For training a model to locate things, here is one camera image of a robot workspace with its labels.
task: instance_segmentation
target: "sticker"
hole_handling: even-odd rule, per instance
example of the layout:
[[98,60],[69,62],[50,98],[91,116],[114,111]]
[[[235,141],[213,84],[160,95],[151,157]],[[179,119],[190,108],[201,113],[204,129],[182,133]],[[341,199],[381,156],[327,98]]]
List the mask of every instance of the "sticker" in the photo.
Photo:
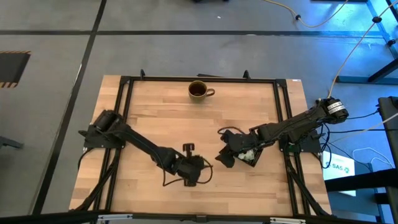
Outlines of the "sticker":
[[345,109],[345,108],[346,108],[346,107],[345,107],[344,105],[335,107],[335,108],[333,108],[333,109],[331,109],[331,110],[329,111],[329,114],[336,113],[337,111],[342,110],[342,109]]
[[341,102],[333,103],[332,105],[328,106],[328,110],[331,110],[332,108],[335,108],[336,106],[343,105]]

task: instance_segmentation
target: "wooden table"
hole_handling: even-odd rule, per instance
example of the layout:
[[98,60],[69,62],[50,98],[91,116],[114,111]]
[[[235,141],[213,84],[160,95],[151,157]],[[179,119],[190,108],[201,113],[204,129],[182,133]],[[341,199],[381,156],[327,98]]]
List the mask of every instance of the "wooden table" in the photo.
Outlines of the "wooden table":
[[[99,91],[93,121],[102,110],[113,110],[120,76],[106,75]],[[300,80],[287,80],[293,115],[307,109]],[[127,123],[158,146],[182,152],[182,144],[195,143],[200,154],[214,165],[210,183],[184,187],[177,182],[162,186],[162,170],[150,157],[128,144],[122,151],[111,210],[113,212],[208,214],[208,215],[277,215],[291,216],[287,175],[283,155],[275,143],[264,149],[256,167],[241,161],[227,169],[215,160],[225,143],[219,128],[237,126],[243,131],[259,124],[277,123],[275,98],[271,84],[208,83],[216,94],[202,104],[188,97],[189,82],[136,81],[132,91]],[[281,103],[284,105],[282,89]],[[284,118],[285,107],[282,106]],[[95,149],[81,162],[70,208],[79,206],[97,184],[104,150]],[[305,182],[324,210],[331,212],[322,169],[311,154],[302,154]],[[208,179],[209,169],[201,181]],[[179,178],[167,174],[166,182]],[[108,187],[103,191],[104,208]],[[299,210],[300,191],[296,186]]]

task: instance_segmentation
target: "gray floor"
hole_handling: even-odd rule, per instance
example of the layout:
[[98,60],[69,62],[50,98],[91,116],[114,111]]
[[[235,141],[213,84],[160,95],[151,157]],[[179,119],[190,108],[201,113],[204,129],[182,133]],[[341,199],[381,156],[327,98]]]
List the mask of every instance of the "gray floor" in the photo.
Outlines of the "gray floor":
[[[108,1],[100,30],[309,30],[296,24],[290,13],[260,0],[113,0]],[[91,30],[100,0],[0,0],[0,29]],[[335,3],[290,2],[309,24],[333,13]],[[376,11],[384,0],[372,0]],[[334,19],[315,30],[365,31],[371,25],[366,5],[349,4]],[[391,13],[383,18],[394,36]],[[72,119],[44,207],[45,213],[68,209],[83,138],[77,133],[91,120],[102,76],[194,76],[197,73],[241,77],[246,69],[256,78],[298,78],[308,105],[326,97],[331,81],[358,42],[352,37],[278,37],[233,35],[97,36],[80,88]],[[0,50],[31,50],[32,57],[20,85],[0,90],[0,135],[25,143],[21,150],[0,151],[0,216],[29,212],[50,148],[76,78],[88,36],[0,35]],[[342,71],[369,76],[392,60],[381,38],[365,38]],[[397,95],[396,86],[337,84],[340,98],[352,116],[376,110],[381,96]],[[333,130],[367,128],[380,122],[378,115],[331,126]],[[384,133],[365,133],[336,143],[350,153],[372,147],[392,160]],[[342,152],[333,149],[337,154]],[[359,152],[369,162],[376,154]],[[376,161],[376,170],[388,165]]]

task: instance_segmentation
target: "coffee mug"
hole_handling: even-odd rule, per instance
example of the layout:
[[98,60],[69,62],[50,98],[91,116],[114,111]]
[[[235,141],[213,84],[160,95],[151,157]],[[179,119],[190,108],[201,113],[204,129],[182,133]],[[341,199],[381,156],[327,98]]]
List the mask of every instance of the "coffee mug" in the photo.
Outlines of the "coffee mug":
[[207,88],[206,84],[202,81],[193,81],[188,87],[188,93],[191,100],[195,102],[203,101],[207,96],[213,96],[216,91]]

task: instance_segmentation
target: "white cable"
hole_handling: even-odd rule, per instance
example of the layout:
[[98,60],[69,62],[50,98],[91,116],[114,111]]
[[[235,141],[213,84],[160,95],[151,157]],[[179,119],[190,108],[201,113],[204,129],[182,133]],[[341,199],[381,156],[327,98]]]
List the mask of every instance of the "white cable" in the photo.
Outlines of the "white cable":
[[377,159],[377,160],[379,160],[380,162],[383,162],[383,163],[385,163],[385,164],[388,164],[388,165],[390,165],[392,168],[394,168],[394,166],[392,165],[392,163],[390,162],[390,160],[389,160],[385,155],[381,154],[380,152],[378,152],[377,150],[374,150],[374,149],[371,148],[371,147],[366,147],[366,148],[362,148],[362,149],[355,149],[355,150],[353,150],[353,151],[351,152],[351,155],[353,155],[353,159],[355,159],[355,154],[354,154],[354,152],[360,151],[360,150],[366,150],[366,149],[372,150],[373,152],[375,152],[375,153],[379,154],[380,156],[382,156],[383,158],[385,158],[386,161],[387,161],[387,162],[386,162],[386,161],[384,161],[384,160],[382,160],[382,159],[380,159],[380,158],[373,157],[373,158],[371,159],[371,164],[372,164],[373,160]]
[[382,125],[382,124],[384,124],[384,123],[390,121],[391,119],[395,118],[396,116],[398,116],[398,113],[392,115],[391,117],[385,119],[384,121],[382,121],[382,122],[380,122],[380,123],[378,123],[378,124],[376,124],[376,125],[374,125],[374,126],[371,126],[371,127],[368,128],[368,129],[365,129],[365,130],[363,130],[363,131],[358,131],[357,133],[348,134],[348,135],[346,135],[346,136],[344,136],[344,137],[342,137],[342,138],[339,138],[339,139],[336,139],[336,140],[332,141],[331,143],[337,142],[337,141],[342,140],[342,139],[344,139],[344,138],[349,138],[349,137],[355,136],[355,135],[357,135],[357,134],[364,133],[364,132],[366,132],[366,131],[369,131],[370,129],[374,129],[374,128],[376,128],[376,127],[378,127],[378,126],[380,126],[380,125]]
[[[389,5],[381,14],[379,17],[381,17],[389,8],[391,8],[393,5],[395,5],[398,2],[398,0],[394,1],[393,3],[391,3],[391,5]],[[344,61],[344,63],[341,65],[341,67],[339,68],[339,70],[337,71],[337,74],[335,76],[335,78],[333,79],[333,83],[331,84],[330,87],[330,91],[329,91],[329,95],[327,98],[330,98],[331,96],[331,91],[333,90],[333,86],[336,83],[336,79],[338,77],[338,75],[340,74],[341,70],[343,69],[343,67],[346,65],[346,62],[348,60],[348,58],[351,56],[351,54],[353,54],[354,50],[357,48],[357,46],[362,42],[362,40],[365,38],[365,36],[368,34],[368,32],[372,29],[372,27],[375,25],[376,23],[373,22],[373,24],[370,26],[370,28],[365,32],[365,34],[362,36],[361,40],[359,40],[359,42],[355,45],[354,49],[348,54],[346,60]]]
[[[266,1],[266,2],[269,2],[269,3],[272,3],[272,4],[275,4],[275,5],[284,7],[285,9],[289,10],[289,11],[293,14],[294,17],[296,17],[296,16],[298,15],[292,8],[286,6],[286,5],[282,4],[282,3],[274,2],[274,1],[271,1],[271,0],[263,0],[263,1]],[[348,2],[348,0],[346,0],[346,1],[343,3],[343,5],[342,5],[335,13],[333,13],[333,15],[331,15],[327,20],[321,22],[321,23],[318,24],[318,25],[311,26],[311,25],[306,24],[303,20],[301,20],[301,18],[299,18],[298,20],[299,20],[304,26],[306,26],[306,27],[308,27],[308,28],[315,28],[315,27],[322,26],[322,25],[324,25],[325,23],[327,23],[331,18],[333,18],[333,16],[335,16],[335,15],[337,14],[337,12],[339,12],[339,11],[343,8],[343,6],[344,6],[345,4],[347,4],[347,2]]]

